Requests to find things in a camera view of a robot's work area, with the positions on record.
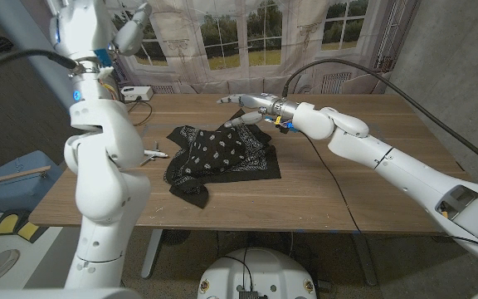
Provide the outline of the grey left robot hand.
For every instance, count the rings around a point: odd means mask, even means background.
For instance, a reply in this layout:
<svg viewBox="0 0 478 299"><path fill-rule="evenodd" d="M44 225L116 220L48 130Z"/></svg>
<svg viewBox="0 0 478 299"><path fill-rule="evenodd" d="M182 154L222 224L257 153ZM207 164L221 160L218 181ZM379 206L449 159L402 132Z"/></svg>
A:
<svg viewBox="0 0 478 299"><path fill-rule="evenodd" d="M144 39L152 8L143 3L133 18L116 31L107 5L102 0L46 1L50 20L51 44L73 60L103 56L112 46L122 56L132 56Z"/></svg>

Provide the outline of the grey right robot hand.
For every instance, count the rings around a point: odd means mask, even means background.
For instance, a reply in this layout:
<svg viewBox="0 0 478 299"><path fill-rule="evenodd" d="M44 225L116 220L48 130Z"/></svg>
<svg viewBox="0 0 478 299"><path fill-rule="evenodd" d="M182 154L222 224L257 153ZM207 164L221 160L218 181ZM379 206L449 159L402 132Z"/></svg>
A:
<svg viewBox="0 0 478 299"><path fill-rule="evenodd" d="M218 104L235 103L241 107L256 109L256 111L227 121L224 124L226 127L254 125L263 120L265 115L283 116L284 113L281 111L282 102L283 100L280 97L269 94L233 94L217 100Z"/></svg>

